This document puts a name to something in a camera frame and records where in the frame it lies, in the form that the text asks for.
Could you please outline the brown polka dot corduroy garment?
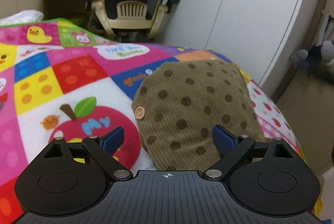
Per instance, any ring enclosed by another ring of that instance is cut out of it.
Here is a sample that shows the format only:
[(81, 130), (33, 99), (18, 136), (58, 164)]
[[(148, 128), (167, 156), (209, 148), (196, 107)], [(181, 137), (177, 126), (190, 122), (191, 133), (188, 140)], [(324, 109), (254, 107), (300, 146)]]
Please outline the brown polka dot corduroy garment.
[(216, 125), (266, 141), (243, 75), (228, 62), (166, 62), (141, 83), (132, 109), (142, 146), (159, 170), (205, 171), (219, 161)]

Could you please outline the colourful cartoon play mat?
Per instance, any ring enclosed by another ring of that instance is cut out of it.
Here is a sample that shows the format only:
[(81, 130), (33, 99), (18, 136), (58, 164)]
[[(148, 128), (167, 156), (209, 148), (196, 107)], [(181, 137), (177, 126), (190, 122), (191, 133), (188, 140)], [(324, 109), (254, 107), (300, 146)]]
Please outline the colourful cartoon play mat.
[[(239, 68), (266, 138), (228, 179), (159, 170), (132, 103), (166, 62), (211, 51), (114, 43), (67, 20), (1, 28), (1, 223), (318, 223), (320, 183), (290, 126)], [(122, 127), (113, 154), (133, 179), (109, 181), (82, 140)]]

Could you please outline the grey plush toy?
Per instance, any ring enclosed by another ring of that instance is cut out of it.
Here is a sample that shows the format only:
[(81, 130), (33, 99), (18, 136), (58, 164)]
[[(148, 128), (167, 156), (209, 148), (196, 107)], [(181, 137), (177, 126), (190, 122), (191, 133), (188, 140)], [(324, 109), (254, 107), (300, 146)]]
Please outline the grey plush toy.
[(333, 41), (315, 44), (309, 50), (300, 49), (289, 60), (308, 77), (333, 84)]

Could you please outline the white pillow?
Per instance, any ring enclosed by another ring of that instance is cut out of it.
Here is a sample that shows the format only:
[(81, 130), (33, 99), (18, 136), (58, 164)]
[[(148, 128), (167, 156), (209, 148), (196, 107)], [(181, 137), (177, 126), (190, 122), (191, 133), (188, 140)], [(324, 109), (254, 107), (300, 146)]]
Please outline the white pillow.
[(43, 19), (44, 14), (38, 10), (23, 10), (11, 16), (1, 18), (0, 26), (35, 23)]

